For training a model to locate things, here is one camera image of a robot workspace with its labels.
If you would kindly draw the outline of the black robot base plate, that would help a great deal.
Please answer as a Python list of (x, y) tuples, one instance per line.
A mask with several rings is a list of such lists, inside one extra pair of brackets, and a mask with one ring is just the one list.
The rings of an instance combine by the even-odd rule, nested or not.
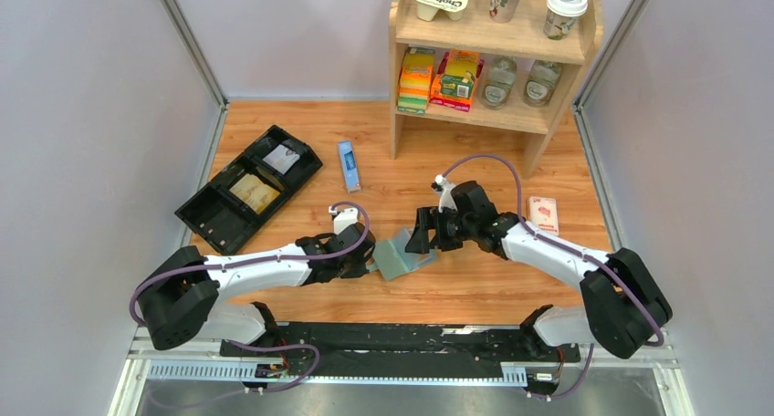
[(523, 342), (516, 326), (285, 322), (258, 344), (311, 344), (321, 355), (315, 375), (329, 377), (493, 379), (504, 362), (581, 359), (570, 345), (532, 353)]

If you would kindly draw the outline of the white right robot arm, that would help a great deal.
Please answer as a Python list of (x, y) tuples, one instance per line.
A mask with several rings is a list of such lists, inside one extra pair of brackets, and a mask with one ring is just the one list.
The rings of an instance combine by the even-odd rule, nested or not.
[(529, 358), (545, 359), (563, 345), (599, 344), (629, 359), (643, 346), (663, 344), (661, 328), (674, 312), (633, 250), (606, 253), (549, 234), (515, 213), (499, 212), (475, 181), (432, 187), (440, 202), (418, 208), (406, 252), (453, 251), (472, 241), (486, 253), (534, 267), (580, 293), (579, 307), (546, 305), (522, 321), (520, 346)]

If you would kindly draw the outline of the gold card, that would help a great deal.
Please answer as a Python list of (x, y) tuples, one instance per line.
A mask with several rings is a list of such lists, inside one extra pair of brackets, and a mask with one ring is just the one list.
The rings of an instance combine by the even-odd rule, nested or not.
[(241, 177), (229, 191), (255, 213), (264, 212), (280, 195), (278, 190), (250, 173)]

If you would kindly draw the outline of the teal card holder wallet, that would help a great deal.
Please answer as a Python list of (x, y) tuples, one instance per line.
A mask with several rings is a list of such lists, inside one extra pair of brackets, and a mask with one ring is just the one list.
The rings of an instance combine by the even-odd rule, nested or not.
[(418, 255), (405, 251), (413, 228), (403, 228), (394, 237), (376, 243), (373, 254), (366, 264), (369, 273), (379, 273), (385, 281), (409, 275), (438, 260), (438, 253)]

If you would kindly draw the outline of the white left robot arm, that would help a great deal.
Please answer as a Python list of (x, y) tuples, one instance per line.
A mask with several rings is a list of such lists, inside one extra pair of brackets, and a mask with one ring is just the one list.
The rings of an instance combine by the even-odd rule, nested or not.
[(215, 338), (244, 343), (264, 357), (277, 348), (277, 329), (268, 325), (265, 309), (240, 307), (232, 299), (269, 288), (361, 277), (375, 244), (368, 227), (354, 223), (338, 234), (305, 236), (262, 253), (201, 255), (186, 246), (138, 285), (130, 313), (157, 350)]

